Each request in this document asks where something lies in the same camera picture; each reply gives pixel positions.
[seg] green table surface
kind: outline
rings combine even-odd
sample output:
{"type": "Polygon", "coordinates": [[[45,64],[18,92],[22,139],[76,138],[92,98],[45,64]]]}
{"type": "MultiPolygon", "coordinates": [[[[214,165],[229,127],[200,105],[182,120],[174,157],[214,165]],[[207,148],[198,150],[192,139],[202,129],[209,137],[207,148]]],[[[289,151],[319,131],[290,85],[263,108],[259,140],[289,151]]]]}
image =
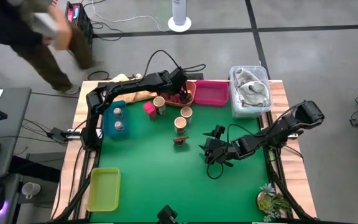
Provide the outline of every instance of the green table surface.
{"type": "MultiPolygon", "coordinates": [[[[231,107],[192,105],[193,120],[185,134],[186,145],[174,146],[173,121],[180,108],[167,106],[166,114],[150,120],[142,105],[128,105],[129,135],[125,138],[104,138],[99,167],[117,167],[121,171],[118,208],[113,212],[93,212],[91,222],[156,222],[157,213],[171,206],[178,222],[258,222],[264,214],[258,210],[259,187],[268,182],[262,150],[242,161],[224,166],[218,180],[206,175],[207,164],[198,145],[217,124],[240,124],[256,133],[256,119],[233,119],[231,107]]],[[[226,140],[226,132],[221,139],[226,140]]],[[[246,134],[232,126],[230,139],[246,134]]],[[[220,165],[211,166],[212,176],[220,165]]]]}

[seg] pink tray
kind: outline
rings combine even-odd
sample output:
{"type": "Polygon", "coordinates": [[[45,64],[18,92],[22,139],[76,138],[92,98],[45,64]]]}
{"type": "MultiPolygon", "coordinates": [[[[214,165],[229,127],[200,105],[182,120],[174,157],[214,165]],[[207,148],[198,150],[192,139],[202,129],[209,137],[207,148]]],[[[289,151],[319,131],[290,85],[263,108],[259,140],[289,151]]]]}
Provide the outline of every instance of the pink tray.
{"type": "Polygon", "coordinates": [[[197,80],[196,89],[194,97],[196,104],[224,106],[229,100],[229,85],[227,82],[197,80]]]}

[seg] potted plant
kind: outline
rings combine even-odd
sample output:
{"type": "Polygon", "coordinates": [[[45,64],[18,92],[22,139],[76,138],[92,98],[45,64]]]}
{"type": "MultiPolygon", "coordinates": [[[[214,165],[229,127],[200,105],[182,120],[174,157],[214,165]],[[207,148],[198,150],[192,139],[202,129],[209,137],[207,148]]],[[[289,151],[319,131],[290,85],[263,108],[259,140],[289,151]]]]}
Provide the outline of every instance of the potted plant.
{"type": "Polygon", "coordinates": [[[280,218],[281,212],[290,212],[291,205],[283,198],[283,195],[276,193],[272,184],[265,184],[260,188],[257,197],[257,205],[259,210],[263,211],[266,215],[264,222],[271,222],[274,218],[280,218]]]}

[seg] beige cloth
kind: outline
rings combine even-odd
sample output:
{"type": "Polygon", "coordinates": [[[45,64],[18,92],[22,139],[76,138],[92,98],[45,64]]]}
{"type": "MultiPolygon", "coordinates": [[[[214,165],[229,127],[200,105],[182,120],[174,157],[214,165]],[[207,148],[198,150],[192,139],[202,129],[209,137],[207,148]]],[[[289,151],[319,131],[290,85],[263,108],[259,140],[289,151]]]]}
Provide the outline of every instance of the beige cloth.
{"type": "MultiPolygon", "coordinates": [[[[141,74],[136,74],[136,78],[133,79],[140,79],[142,78],[141,74]]],[[[110,82],[124,82],[128,81],[129,78],[124,74],[119,74],[117,77],[113,78],[110,82]]],[[[124,95],[119,95],[115,97],[114,101],[124,100],[125,103],[135,103],[138,101],[148,100],[155,98],[157,96],[156,93],[151,93],[149,91],[139,91],[136,93],[128,93],[124,95]]]]}

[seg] gray cloth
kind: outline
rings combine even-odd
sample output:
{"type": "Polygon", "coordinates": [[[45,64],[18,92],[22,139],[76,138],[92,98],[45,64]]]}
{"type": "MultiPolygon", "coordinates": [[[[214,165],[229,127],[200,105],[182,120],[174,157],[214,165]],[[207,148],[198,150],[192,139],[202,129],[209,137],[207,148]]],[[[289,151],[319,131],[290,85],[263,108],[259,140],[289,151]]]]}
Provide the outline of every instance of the gray cloth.
{"type": "Polygon", "coordinates": [[[251,81],[238,88],[242,106],[266,107],[270,105],[269,91],[260,81],[251,81]]]}
{"type": "Polygon", "coordinates": [[[269,91],[250,71],[240,68],[236,71],[236,90],[243,107],[270,106],[269,91]]]}

